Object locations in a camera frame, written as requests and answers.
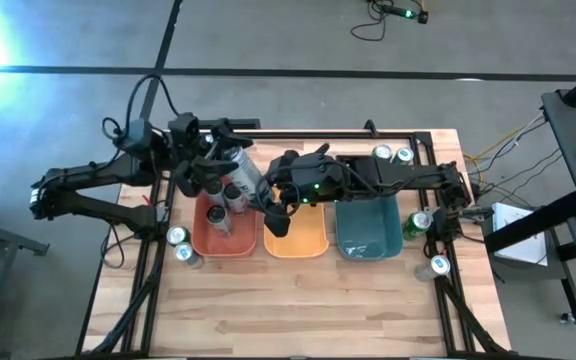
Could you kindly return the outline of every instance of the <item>soda can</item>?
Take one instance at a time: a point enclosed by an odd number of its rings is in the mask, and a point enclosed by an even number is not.
[[[219,179],[208,181],[205,189],[208,198],[213,204],[226,206],[226,200],[224,199],[224,184]]]
[[[230,222],[230,217],[228,212],[223,206],[215,205],[208,209],[206,214],[208,217],[208,222],[215,227],[215,229],[221,231],[226,236],[230,236],[230,231],[232,230],[232,222]]]
[[[190,231],[183,226],[171,226],[166,232],[166,241],[172,247],[182,242],[190,242]]]
[[[392,149],[385,144],[377,145],[372,149],[372,156],[390,161],[392,159]]]
[[[226,186],[224,190],[224,197],[226,198],[226,203],[228,203],[228,208],[237,214],[241,214],[246,210],[246,198],[237,189],[235,184],[230,183]]]
[[[414,157],[415,153],[410,148],[401,148],[395,153],[392,162],[397,165],[410,165]]]
[[[239,164],[239,167],[231,171],[227,176],[249,202],[256,203],[256,186],[261,180],[261,172],[255,163],[252,162],[241,146],[226,150],[224,152],[224,158]],[[270,201],[275,200],[275,194],[271,191],[270,185],[265,181],[259,185],[259,195],[262,202],[265,202],[266,199]]]
[[[182,241],[175,246],[175,257],[188,264],[191,269],[199,269],[204,265],[204,258],[197,254],[187,241]]]
[[[411,241],[419,234],[423,234],[430,228],[432,224],[432,218],[430,215],[423,211],[417,211],[408,217],[408,220],[403,225],[404,239]]]
[[[429,282],[437,276],[445,276],[450,272],[450,262],[443,255],[433,256],[427,264],[415,267],[415,278],[421,282]]]

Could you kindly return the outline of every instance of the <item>yellow bin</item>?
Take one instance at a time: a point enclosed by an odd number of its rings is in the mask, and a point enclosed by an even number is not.
[[[275,237],[264,226],[264,246],[270,255],[280,259],[303,259],[316,257],[328,249],[324,206],[301,206],[290,217],[288,235]]]

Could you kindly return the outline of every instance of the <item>concrete floor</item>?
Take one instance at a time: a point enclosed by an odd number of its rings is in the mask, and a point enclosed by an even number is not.
[[[154,66],[172,0],[55,3],[0,1],[4,63]],[[359,0],[186,0],[169,67],[576,73],[576,2],[427,1],[430,23],[389,19],[386,40],[364,43],[348,30],[366,21]],[[121,119],[138,76],[0,74],[0,226],[51,243],[22,253],[0,304],[0,351],[13,359],[73,353],[107,231],[63,216],[34,221],[29,186],[53,166],[102,161],[113,153],[99,123]],[[259,117],[271,128],[457,128],[477,153],[538,111],[539,96],[570,83],[431,80],[168,77],[179,110],[200,118]],[[159,92],[151,120],[171,113]],[[141,104],[143,95],[138,97]],[[486,173],[499,181],[556,148],[544,126]],[[512,189],[526,177],[506,184]],[[559,162],[518,194],[544,204],[573,189]],[[90,191],[116,199],[118,187]],[[490,203],[490,195],[482,203]],[[573,263],[576,281],[576,263]],[[576,359],[576,328],[558,281],[498,284],[514,350]]]

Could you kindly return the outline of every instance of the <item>wooden table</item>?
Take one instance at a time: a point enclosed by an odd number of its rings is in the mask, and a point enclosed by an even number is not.
[[[456,130],[424,131],[432,134],[437,163],[457,161],[459,169],[465,171]],[[405,140],[326,141],[330,143],[331,155],[367,154],[381,143],[394,149],[408,145]],[[303,154],[314,151],[323,142],[257,140],[248,153],[263,172],[286,149]],[[422,157],[422,163],[426,163],[425,154]],[[123,186],[119,203],[143,204],[142,195],[148,196],[149,192],[149,188]],[[402,221],[419,209],[416,191],[401,191],[397,199]],[[445,355],[434,286],[413,276],[414,267],[427,261],[422,254],[423,239],[406,242],[402,253],[388,260],[349,262],[340,257],[335,246],[334,208],[328,204],[325,211],[331,246],[318,258],[273,258],[264,249],[261,220],[257,248],[250,258],[206,259],[203,268],[190,270],[168,248],[150,355]],[[192,231],[193,216],[194,200],[177,193],[171,224],[184,225]],[[474,225],[464,223],[463,230],[470,237],[482,238],[480,229]],[[126,235],[129,232],[120,228],[119,237]],[[124,268],[102,269],[84,350],[96,346],[125,310],[138,248],[138,241],[126,242]],[[493,338],[510,348],[484,245],[459,239],[455,241],[455,249],[466,302]],[[114,249],[107,259],[117,262],[119,252]],[[450,314],[458,338],[457,348],[463,349],[452,305]],[[137,317],[135,344],[141,339],[143,318]]]

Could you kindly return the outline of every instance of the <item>teal bin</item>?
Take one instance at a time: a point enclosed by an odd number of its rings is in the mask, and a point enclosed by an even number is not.
[[[378,261],[399,255],[403,233],[394,196],[335,203],[337,248],[351,261]]]

